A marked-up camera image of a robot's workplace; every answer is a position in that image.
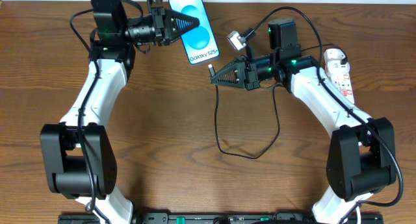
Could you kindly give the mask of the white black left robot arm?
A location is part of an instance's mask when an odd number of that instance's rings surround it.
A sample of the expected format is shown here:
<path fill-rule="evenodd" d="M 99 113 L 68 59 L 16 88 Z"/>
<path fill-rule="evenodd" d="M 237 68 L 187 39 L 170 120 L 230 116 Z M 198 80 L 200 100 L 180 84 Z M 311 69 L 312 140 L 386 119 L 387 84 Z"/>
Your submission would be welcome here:
<path fill-rule="evenodd" d="M 143 45 L 166 46 L 195 29 L 197 18 L 146 0 L 149 12 L 129 18 L 134 0 L 90 0 L 96 23 L 88 40 L 88 76 L 73 106 L 40 132 L 47 185 L 84 205 L 85 215 L 60 223 L 139 223 L 134 204 L 116 186 L 117 163 L 107 135 L 109 118 Z"/>

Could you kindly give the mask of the white USB charger plug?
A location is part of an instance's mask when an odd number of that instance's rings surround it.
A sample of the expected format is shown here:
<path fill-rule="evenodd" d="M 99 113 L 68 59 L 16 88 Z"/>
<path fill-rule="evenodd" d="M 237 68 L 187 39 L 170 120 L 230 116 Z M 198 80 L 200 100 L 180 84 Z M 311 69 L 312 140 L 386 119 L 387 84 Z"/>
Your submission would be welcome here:
<path fill-rule="evenodd" d="M 326 74 L 331 77 L 334 75 L 341 75 L 350 72 L 350 64 L 341 64 L 340 60 L 330 60 L 326 63 Z"/>

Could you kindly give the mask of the white power strip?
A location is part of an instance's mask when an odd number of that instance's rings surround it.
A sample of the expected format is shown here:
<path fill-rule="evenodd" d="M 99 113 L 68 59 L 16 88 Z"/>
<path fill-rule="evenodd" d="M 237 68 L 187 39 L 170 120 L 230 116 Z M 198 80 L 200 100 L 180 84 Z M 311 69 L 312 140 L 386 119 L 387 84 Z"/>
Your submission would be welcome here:
<path fill-rule="evenodd" d="M 348 59 L 341 49 L 327 49 L 324 52 L 325 67 L 326 63 L 330 60 L 340 60 L 341 64 L 346 64 Z M 341 75 L 327 76 L 333 85 L 352 103 L 354 104 L 354 94 L 352 90 L 352 84 L 350 74 L 345 73 Z"/>

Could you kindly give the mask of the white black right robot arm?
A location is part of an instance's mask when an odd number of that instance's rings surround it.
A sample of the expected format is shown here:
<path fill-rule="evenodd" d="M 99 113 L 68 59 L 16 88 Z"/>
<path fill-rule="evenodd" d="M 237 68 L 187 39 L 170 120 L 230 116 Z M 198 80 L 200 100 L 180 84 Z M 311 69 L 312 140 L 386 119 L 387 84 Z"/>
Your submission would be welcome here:
<path fill-rule="evenodd" d="M 321 59 L 334 68 L 305 55 L 291 18 L 268 23 L 271 54 L 255 56 L 249 41 L 255 31 L 228 35 L 230 44 L 246 54 L 238 56 L 219 71 L 211 71 L 215 86 L 254 90 L 262 81 L 274 79 L 301 100 L 326 129 L 330 148 L 326 164 L 328 189 L 312 208 L 317 223 L 346 223 L 361 205 L 371 204 L 372 195 L 391 184 L 402 185 L 395 157 L 395 137 L 391 122 L 374 119 L 360 110 L 335 85 L 336 75 L 348 72 L 342 51 L 322 51 Z"/>

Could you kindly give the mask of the blue Galaxy smartphone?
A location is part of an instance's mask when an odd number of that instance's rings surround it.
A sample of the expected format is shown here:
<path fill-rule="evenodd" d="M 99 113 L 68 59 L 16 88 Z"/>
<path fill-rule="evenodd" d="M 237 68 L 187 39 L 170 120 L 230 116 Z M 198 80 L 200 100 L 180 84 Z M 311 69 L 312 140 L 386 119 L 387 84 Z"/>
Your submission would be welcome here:
<path fill-rule="evenodd" d="M 168 0 L 168 2 L 173 11 L 199 19 L 199 26 L 181 37 L 189 63 L 197 64 L 218 57 L 220 51 L 203 0 Z"/>

